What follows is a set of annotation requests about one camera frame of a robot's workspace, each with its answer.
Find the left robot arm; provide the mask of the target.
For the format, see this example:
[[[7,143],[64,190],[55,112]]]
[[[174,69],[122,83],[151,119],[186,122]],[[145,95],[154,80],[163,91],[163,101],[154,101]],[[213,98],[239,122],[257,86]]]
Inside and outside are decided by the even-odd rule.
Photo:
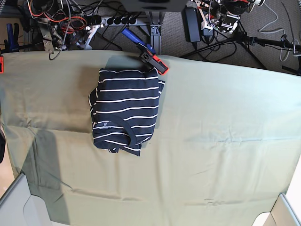
[[[241,15],[254,6],[262,6],[265,0],[195,0],[201,18],[201,31],[232,34]]]

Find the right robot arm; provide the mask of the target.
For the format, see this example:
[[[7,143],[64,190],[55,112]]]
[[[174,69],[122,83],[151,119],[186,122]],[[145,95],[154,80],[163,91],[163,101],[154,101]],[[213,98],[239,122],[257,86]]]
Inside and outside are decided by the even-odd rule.
[[[72,47],[92,50],[90,42],[105,25],[100,15],[93,14],[91,5],[80,5],[74,0],[27,0],[26,3],[40,29],[50,61]]]

